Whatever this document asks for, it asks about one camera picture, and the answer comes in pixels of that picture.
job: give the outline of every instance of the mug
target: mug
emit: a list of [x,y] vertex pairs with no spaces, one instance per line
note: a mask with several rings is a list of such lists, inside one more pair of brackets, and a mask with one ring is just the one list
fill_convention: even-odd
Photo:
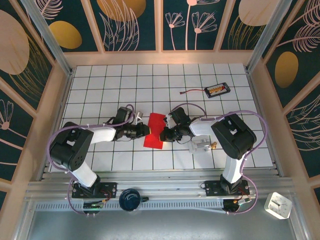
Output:
[[147,201],[149,201],[149,198],[147,196],[141,197],[139,192],[133,188],[124,190],[119,197],[120,207],[127,212],[136,210],[139,207],[140,203],[144,203]]

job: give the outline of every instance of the gray floor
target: gray floor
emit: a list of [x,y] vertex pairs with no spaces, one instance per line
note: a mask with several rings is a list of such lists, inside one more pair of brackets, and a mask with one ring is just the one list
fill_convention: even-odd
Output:
[[124,211],[86,218],[73,212],[36,212],[28,240],[294,240],[289,219],[264,210],[224,215],[197,210]]

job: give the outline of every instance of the small clear plastic part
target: small clear plastic part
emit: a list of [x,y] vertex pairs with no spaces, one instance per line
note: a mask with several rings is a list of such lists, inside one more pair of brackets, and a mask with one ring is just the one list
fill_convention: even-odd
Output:
[[209,137],[198,138],[197,140],[192,140],[188,142],[189,152],[191,154],[199,154],[208,152],[210,149],[210,139]]

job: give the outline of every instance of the white alarm clock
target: white alarm clock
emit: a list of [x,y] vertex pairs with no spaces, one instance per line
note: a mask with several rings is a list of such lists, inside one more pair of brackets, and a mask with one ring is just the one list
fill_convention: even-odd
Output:
[[288,219],[292,209],[292,201],[277,192],[266,198],[264,209],[278,219]]

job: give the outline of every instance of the red cloth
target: red cloth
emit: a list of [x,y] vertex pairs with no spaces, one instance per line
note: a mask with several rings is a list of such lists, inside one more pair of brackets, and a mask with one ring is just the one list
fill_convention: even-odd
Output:
[[145,148],[162,149],[164,143],[160,141],[160,133],[166,126],[165,117],[165,115],[159,113],[150,113],[148,126],[150,127],[151,134],[147,135],[144,139],[143,146]]

